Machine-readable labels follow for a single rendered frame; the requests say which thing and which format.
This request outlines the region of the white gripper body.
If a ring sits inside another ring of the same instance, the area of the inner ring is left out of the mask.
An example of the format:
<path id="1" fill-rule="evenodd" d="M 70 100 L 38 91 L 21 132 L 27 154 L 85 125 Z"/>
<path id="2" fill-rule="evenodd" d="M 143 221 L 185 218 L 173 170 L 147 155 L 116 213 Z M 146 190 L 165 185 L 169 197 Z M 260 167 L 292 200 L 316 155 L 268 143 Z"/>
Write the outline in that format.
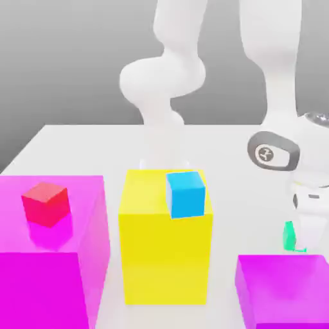
<path id="1" fill-rule="evenodd" d="M 328 221 L 329 211 L 296 210 L 296 247 L 298 249 L 318 249 Z"/>

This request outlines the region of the small green cube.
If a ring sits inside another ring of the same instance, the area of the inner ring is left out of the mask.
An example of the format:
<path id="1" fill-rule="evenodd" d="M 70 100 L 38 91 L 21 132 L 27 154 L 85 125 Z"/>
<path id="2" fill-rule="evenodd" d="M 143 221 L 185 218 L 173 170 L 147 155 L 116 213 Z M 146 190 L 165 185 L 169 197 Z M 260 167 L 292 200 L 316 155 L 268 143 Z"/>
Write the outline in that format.
<path id="1" fill-rule="evenodd" d="M 294 225 L 292 221 L 286 221 L 283 230 L 283 248 L 286 251 L 295 251 L 300 253 L 305 253 L 307 251 L 304 249 L 296 248 L 297 238 L 294 230 Z"/>

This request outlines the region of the small blue cube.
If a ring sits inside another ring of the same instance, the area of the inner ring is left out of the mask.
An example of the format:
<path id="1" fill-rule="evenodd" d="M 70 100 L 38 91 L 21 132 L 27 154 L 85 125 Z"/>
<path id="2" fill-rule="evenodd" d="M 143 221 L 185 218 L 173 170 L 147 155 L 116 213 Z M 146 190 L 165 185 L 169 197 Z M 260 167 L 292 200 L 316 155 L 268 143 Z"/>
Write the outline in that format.
<path id="1" fill-rule="evenodd" d="M 203 216 L 205 198 L 206 187 L 199 172 L 166 174 L 166 204 L 171 219 Z"/>

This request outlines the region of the small red cube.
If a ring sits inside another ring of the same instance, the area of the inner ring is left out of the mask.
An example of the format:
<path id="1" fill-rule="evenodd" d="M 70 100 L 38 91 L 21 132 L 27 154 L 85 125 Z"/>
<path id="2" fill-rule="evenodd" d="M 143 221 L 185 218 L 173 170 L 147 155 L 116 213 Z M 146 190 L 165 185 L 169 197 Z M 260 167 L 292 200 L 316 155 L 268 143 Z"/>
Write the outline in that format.
<path id="1" fill-rule="evenodd" d="M 66 187 L 40 182 L 21 195 L 26 219 L 44 227 L 53 227 L 71 210 Z"/>

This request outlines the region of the large purple box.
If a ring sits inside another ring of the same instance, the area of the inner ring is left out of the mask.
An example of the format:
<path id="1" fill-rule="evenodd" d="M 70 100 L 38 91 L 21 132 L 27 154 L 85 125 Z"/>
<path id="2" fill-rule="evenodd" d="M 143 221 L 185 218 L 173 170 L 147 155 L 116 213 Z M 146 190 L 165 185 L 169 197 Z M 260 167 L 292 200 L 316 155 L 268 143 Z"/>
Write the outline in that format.
<path id="1" fill-rule="evenodd" d="M 319 254 L 240 254 L 245 329 L 329 329 L 329 263 Z"/>

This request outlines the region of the large yellow box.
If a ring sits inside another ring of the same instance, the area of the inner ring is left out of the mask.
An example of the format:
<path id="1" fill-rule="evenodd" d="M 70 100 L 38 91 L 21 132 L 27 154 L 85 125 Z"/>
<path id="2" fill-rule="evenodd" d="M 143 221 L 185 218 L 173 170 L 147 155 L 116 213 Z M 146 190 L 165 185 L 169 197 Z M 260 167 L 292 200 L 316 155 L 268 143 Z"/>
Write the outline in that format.
<path id="1" fill-rule="evenodd" d="M 118 213 L 125 303 L 204 305 L 208 293 L 213 209 L 172 218 L 169 170 L 128 170 Z"/>

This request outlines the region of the large magenta box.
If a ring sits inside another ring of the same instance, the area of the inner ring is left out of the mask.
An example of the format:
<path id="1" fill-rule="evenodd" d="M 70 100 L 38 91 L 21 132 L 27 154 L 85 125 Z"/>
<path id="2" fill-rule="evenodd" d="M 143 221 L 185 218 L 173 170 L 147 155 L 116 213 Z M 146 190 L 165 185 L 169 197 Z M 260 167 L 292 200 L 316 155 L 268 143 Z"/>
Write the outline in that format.
<path id="1" fill-rule="evenodd" d="M 22 196 L 40 182 L 67 190 L 53 227 L 26 218 Z M 0 329 L 96 329 L 109 259 L 101 175 L 0 175 Z"/>

